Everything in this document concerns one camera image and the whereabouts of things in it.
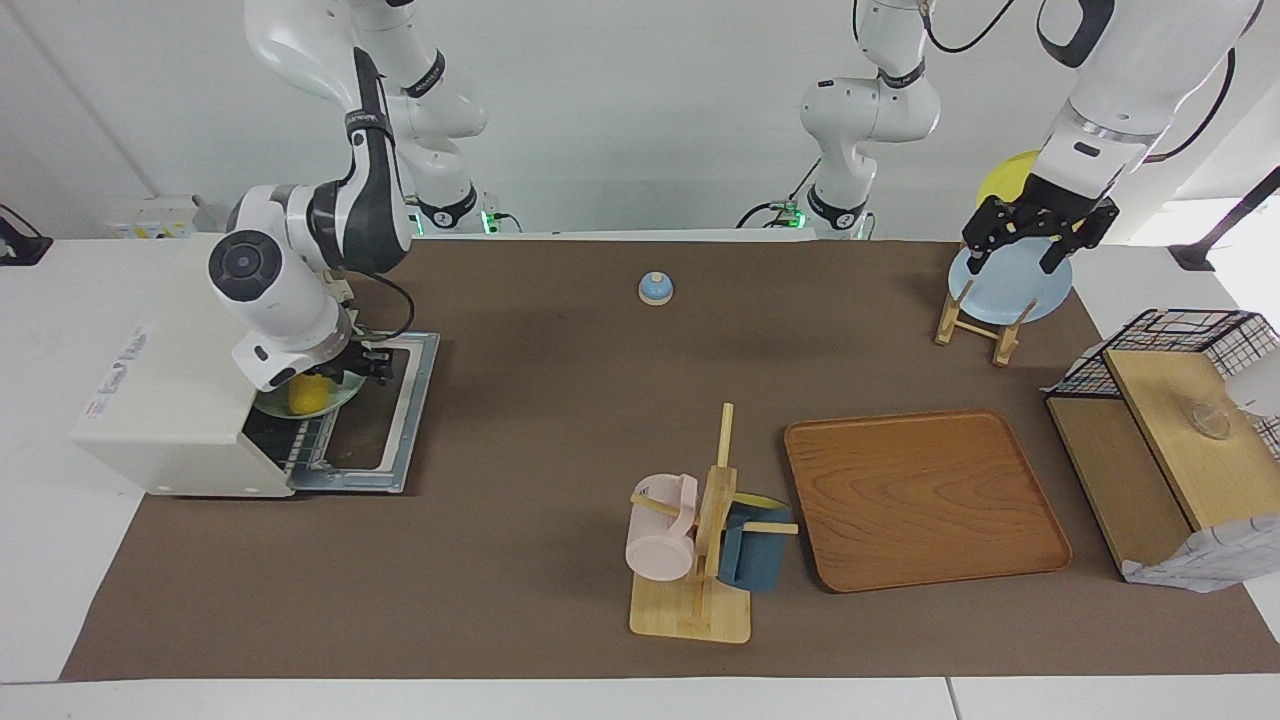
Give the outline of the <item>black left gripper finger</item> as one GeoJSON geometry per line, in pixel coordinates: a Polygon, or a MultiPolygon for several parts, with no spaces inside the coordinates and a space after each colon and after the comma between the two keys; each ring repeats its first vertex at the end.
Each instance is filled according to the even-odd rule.
{"type": "Polygon", "coordinates": [[[963,241],[969,252],[965,260],[972,275],[982,273],[989,255],[1009,243],[1010,206],[1001,197],[984,197],[963,227],[963,241]]]}
{"type": "Polygon", "coordinates": [[[1083,220],[1066,225],[1039,259],[1039,269],[1050,275],[1074,252],[1096,249],[1119,214],[1119,208],[1096,208],[1083,220]]]}

